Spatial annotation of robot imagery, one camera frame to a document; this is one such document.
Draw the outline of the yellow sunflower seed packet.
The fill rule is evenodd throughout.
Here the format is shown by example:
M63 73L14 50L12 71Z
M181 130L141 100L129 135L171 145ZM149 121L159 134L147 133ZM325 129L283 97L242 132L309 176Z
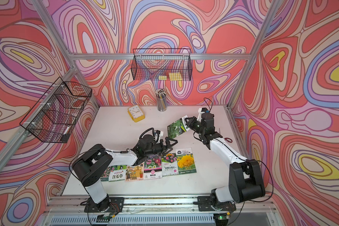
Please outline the yellow sunflower seed packet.
M176 150L179 175L196 173L195 159L191 148Z

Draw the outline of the white sunflowers seed packet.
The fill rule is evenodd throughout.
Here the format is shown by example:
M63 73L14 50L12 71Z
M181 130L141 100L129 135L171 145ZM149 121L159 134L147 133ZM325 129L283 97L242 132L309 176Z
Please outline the white sunflowers seed packet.
M175 153L168 153L162 157L162 176L175 176L179 174L177 156Z

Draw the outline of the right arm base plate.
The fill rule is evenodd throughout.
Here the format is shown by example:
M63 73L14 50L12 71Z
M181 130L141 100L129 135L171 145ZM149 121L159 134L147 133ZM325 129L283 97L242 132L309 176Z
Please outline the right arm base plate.
M193 202L198 206L199 211L226 211L233 213L236 211L236 205L233 202L220 202L216 196L198 196L197 201Z

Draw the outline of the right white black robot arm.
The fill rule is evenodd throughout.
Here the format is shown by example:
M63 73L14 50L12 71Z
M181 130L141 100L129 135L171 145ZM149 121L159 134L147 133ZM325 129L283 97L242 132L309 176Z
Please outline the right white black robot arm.
M185 125L198 134L209 150L214 152L228 166L228 185L211 191L207 203L216 210L226 204L242 203L264 197L266 189L259 161L248 159L235 151L214 125L214 114L207 108L200 108L198 117L186 117Z

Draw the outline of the chrysanthemum seed packet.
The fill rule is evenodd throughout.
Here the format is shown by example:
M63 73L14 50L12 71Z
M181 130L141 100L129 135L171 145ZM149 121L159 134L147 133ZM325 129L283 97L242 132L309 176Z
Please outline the chrysanthemum seed packet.
M144 163L144 180L160 179L162 174L162 160L158 154L151 154Z

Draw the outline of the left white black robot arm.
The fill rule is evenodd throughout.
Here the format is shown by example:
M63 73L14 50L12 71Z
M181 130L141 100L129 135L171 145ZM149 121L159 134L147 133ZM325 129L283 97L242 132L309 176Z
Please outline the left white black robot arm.
M149 160L152 154L165 156L173 150L178 141L169 137L162 139L162 136L162 131L149 128L139 136L132 149L118 151L97 144L78 157L72 164L72 170L89 195L84 203L84 212L115 214L122 212L124 198L108 195L101 181L102 175L110 166L138 166Z

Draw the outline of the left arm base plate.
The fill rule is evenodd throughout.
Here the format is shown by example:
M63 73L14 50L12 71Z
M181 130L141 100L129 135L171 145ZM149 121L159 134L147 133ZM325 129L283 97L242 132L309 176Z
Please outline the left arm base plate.
M124 206L124 197L107 197L100 203L95 203L92 198L85 204L85 213L120 213Z

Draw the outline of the pink flower field seed packet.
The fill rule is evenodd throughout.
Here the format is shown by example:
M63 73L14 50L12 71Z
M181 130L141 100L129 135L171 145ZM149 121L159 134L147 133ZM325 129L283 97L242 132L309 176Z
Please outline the pink flower field seed packet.
M103 173L102 176L100 177L100 180L101 180L102 182L109 181L110 173L111 173L111 167L108 167L107 169L105 169L104 173Z

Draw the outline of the orange shop seed packet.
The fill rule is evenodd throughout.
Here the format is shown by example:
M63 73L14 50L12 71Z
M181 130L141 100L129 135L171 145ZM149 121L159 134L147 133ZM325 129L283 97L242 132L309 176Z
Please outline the orange shop seed packet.
M140 181L144 179L144 164L128 166L125 181Z

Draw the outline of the green mimosa seed packet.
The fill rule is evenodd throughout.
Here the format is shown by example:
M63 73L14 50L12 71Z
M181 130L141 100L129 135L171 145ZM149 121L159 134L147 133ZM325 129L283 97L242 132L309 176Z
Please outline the green mimosa seed packet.
M110 166L108 181L109 182L123 181L126 179L126 172L127 172L126 165Z

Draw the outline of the green gourd seed packet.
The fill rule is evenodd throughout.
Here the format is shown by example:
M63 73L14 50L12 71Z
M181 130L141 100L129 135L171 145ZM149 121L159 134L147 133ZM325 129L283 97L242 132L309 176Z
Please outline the green gourd seed packet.
M186 125L185 122L185 119L187 117L188 116L185 115L182 118L176 120L175 122L167 126L168 137L170 139L174 139L190 130L190 128Z

